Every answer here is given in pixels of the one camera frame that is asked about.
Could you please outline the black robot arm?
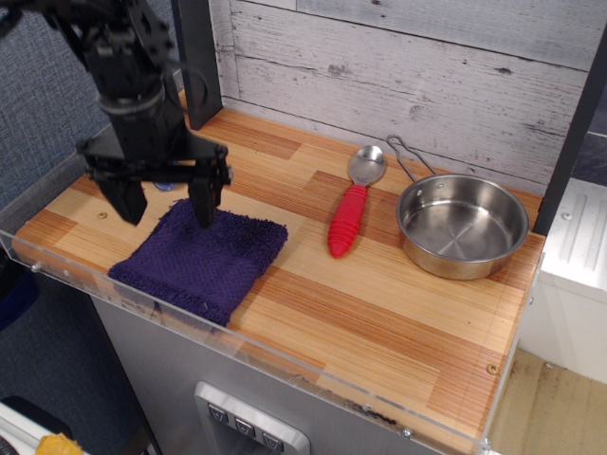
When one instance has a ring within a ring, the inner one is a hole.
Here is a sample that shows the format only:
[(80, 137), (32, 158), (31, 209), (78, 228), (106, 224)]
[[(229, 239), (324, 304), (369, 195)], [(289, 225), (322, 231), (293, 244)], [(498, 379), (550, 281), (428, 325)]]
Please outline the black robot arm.
[(185, 183), (199, 225), (212, 226), (232, 179), (227, 147), (195, 133), (222, 108), (214, 51), (189, 61), (146, 1), (4, 1), (1, 8), (3, 36), (24, 12), (38, 13), (94, 81), (110, 125), (77, 150), (118, 215), (140, 222), (143, 182)]

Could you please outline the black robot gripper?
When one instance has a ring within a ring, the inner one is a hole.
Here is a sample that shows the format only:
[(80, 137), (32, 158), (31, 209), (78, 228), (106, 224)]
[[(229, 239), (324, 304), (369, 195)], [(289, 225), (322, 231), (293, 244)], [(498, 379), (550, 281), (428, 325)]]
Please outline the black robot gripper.
[(97, 185), (118, 215), (133, 226), (141, 221), (147, 200), (137, 181), (188, 182), (199, 226), (211, 227), (222, 187), (233, 178), (228, 149), (189, 130), (175, 85), (163, 82), (133, 99), (100, 95), (99, 104), (110, 124), (78, 153), (94, 178), (106, 180)]

